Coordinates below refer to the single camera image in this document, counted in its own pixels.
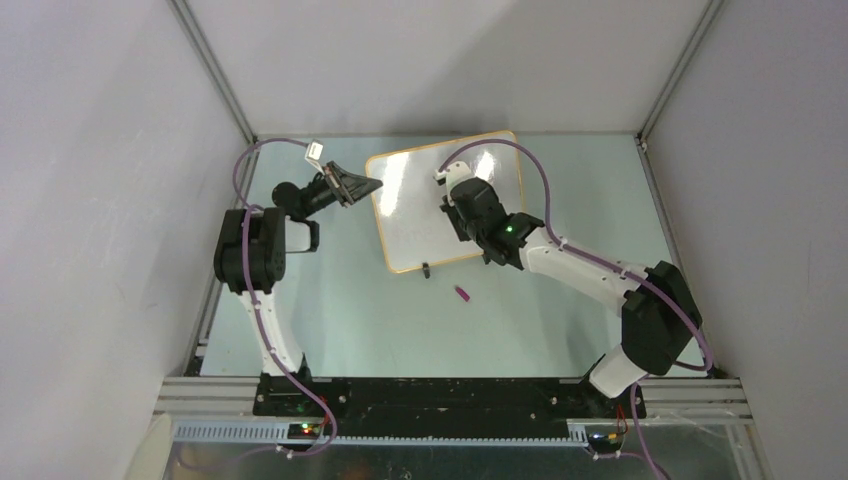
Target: glass panel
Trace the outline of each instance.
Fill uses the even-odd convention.
[[[733,452],[724,427],[644,427],[654,459],[675,479],[738,479]],[[314,457],[288,460],[263,452],[211,472],[194,472],[177,465],[183,449],[186,462],[214,466],[255,448],[255,445],[176,444],[166,474],[170,480],[414,480],[414,479],[650,479],[641,460],[593,461],[580,448],[527,447],[359,447],[337,445]],[[632,431],[625,451],[641,453]]]

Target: purple marker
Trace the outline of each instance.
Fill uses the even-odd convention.
[[[456,293],[458,293],[458,294],[459,294],[459,296],[460,296],[460,297],[462,297],[462,299],[463,299],[463,300],[465,300],[466,302],[467,302],[467,301],[469,301],[469,300],[471,300],[471,297],[470,297],[470,296],[468,296],[468,294],[467,294],[467,293],[465,293],[465,290],[463,290],[463,289],[462,289],[461,287],[459,287],[458,285],[457,285],[457,286],[454,286],[454,287],[453,287],[453,289],[454,289],[454,290],[456,290]]]

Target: light blue table surface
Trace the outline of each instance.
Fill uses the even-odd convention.
[[[322,138],[322,162],[364,173],[373,155],[452,137]],[[670,260],[633,138],[629,135],[519,135],[551,181],[560,235],[607,256],[653,265]],[[528,213],[543,218],[543,192],[522,158]],[[273,206],[280,182],[303,186],[315,170],[303,149],[262,148],[248,200]],[[282,287],[293,328],[316,376],[581,376],[620,341],[620,321],[570,287],[479,258],[393,274],[386,268],[370,199],[313,216],[317,253],[289,255]],[[464,302],[459,285],[471,296]],[[251,319],[224,289],[202,375],[261,371]],[[682,356],[700,363],[694,342]],[[691,376],[675,367],[672,374]]]

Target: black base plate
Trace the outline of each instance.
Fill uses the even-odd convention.
[[[332,378],[307,380],[339,422],[339,435],[413,438],[557,438],[569,418],[630,416],[629,390],[617,399],[587,382],[558,378]],[[256,416],[322,417],[285,377],[263,374]],[[645,416],[639,398],[638,415]]]

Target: white wall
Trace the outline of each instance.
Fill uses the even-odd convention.
[[[636,131],[706,0],[193,1],[259,133]]]
[[[848,3],[729,2],[649,144],[776,478],[845,478]]]
[[[167,3],[0,7],[0,470],[122,478],[243,147]]]

